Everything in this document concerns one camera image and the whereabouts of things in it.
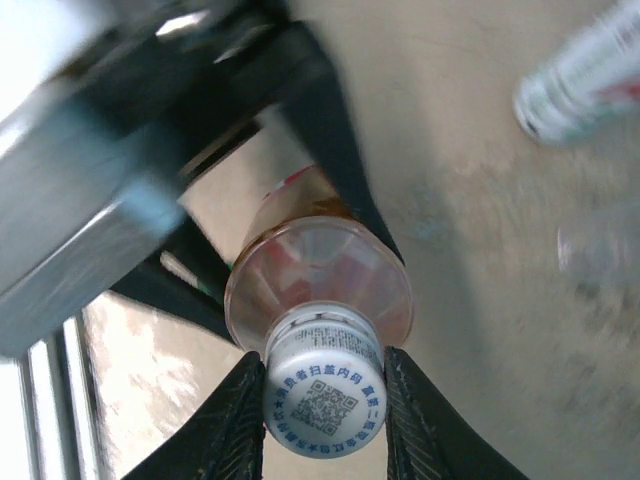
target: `white can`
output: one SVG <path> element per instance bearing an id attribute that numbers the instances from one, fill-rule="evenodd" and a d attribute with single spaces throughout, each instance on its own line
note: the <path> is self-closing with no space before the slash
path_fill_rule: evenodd
<path id="1" fill-rule="evenodd" d="M 580 139 L 640 108 L 640 0 L 625 0 L 572 37 L 520 84 L 514 110 L 546 144 Z"/>

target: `concrete floor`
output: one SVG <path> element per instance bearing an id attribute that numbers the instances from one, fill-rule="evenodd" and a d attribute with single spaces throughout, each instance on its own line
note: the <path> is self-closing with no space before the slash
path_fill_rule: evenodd
<path id="1" fill-rule="evenodd" d="M 640 289 L 585 291 L 560 275 L 555 250 L 564 216 L 631 195 L 640 123 L 552 149 L 532 143 L 511 113 L 518 79 L 610 3 L 295 5 L 343 66 L 372 188 L 407 260 L 417 301 L 408 351 L 534 480 L 640 478 Z M 229 259 L 260 198 L 303 161 L 272 133 L 186 195 Z M 98 299 L 91 314 L 119 477 L 184 422 L 241 353 L 112 298 Z M 384 435 L 329 462 L 267 441 L 267 480 L 383 479 L 385 469 Z"/>

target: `plastic bottle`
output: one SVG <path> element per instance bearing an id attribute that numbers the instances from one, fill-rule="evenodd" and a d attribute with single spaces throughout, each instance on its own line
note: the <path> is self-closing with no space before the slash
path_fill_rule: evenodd
<path id="1" fill-rule="evenodd" d="M 404 266 L 315 168 L 263 202 L 227 285 L 227 326 L 267 364 L 265 423 L 285 447 L 335 458 L 386 414 L 383 348 L 411 329 Z"/>
<path id="2" fill-rule="evenodd" d="M 640 281 L 640 200 L 567 219 L 558 230 L 560 270 L 598 285 Z"/>
<path id="3" fill-rule="evenodd" d="M 522 80 L 514 111 L 546 144 L 565 144 L 640 107 L 640 0 L 625 0 Z"/>

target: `qr code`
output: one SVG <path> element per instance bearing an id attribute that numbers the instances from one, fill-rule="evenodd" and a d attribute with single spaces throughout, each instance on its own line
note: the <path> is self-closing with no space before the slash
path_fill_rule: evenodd
<path id="1" fill-rule="evenodd" d="M 331 437 L 357 404 L 355 398 L 316 380 L 291 416 Z"/>

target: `bottle cap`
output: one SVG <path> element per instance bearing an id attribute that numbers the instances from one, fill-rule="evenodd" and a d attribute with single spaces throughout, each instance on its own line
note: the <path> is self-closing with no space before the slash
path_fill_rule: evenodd
<path id="1" fill-rule="evenodd" d="M 382 348 L 368 320 L 341 304 L 298 307 L 267 341 L 265 423 L 306 457 L 349 455 L 380 431 L 387 408 Z"/>

